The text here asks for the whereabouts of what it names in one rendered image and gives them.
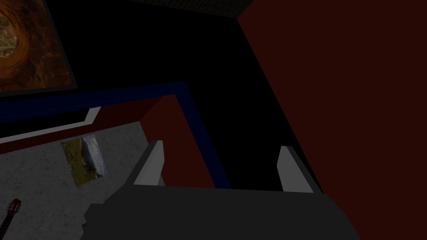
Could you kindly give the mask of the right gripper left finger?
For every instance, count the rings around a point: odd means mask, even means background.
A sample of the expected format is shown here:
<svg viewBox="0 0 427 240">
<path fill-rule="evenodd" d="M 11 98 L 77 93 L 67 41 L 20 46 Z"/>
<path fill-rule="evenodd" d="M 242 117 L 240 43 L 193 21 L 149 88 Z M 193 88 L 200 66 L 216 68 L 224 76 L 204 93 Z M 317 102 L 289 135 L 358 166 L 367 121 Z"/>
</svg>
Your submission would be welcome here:
<svg viewBox="0 0 427 240">
<path fill-rule="evenodd" d="M 163 141 L 151 141 L 126 180 L 127 185 L 158 185 L 164 165 Z"/>
</svg>

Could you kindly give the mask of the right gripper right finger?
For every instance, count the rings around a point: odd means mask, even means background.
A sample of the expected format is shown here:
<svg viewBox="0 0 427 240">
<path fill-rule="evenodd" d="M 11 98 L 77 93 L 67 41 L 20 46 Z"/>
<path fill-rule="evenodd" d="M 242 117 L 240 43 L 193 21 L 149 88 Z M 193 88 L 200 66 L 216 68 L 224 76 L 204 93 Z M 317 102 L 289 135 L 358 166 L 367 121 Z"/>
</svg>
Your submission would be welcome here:
<svg viewBox="0 0 427 240">
<path fill-rule="evenodd" d="M 292 147 L 280 148 L 276 167 L 284 192 L 322 193 Z"/>
</svg>

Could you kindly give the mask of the orange swirl wall picture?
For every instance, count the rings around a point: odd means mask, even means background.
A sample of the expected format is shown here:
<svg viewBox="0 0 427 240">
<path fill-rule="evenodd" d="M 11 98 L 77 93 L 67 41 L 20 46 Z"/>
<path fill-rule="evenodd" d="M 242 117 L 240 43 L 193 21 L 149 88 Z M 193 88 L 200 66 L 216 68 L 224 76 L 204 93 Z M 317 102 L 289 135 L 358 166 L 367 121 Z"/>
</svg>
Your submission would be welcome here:
<svg viewBox="0 0 427 240">
<path fill-rule="evenodd" d="M 46 0 L 0 0 L 0 98 L 77 87 Z"/>
</svg>

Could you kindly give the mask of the landscape wall picture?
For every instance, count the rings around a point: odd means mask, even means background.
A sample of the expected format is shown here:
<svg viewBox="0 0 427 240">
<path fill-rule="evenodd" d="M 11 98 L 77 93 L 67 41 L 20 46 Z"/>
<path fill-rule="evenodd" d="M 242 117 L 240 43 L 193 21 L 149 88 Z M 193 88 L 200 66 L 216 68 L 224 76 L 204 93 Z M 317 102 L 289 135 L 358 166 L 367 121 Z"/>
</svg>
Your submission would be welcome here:
<svg viewBox="0 0 427 240">
<path fill-rule="evenodd" d="M 61 142 L 61 147 L 76 186 L 108 175 L 95 135 Z"/>
</svg>

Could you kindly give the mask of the red guitar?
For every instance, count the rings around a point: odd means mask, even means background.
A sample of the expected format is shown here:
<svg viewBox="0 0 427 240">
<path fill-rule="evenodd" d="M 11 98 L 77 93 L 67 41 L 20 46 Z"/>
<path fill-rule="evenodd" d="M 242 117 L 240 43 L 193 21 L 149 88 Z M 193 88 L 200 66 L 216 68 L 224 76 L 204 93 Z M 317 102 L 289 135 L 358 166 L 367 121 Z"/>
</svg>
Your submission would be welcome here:
<svg viewBox="0 0 427 240">
<path fill-rule="evenodd" d="M 0 226 L 0 240 L 3 240 L 14 216 L 19 212 L 21 203 L 21 200 L 16 198 L 8 205 L 6 217 Z"/>
</svg>

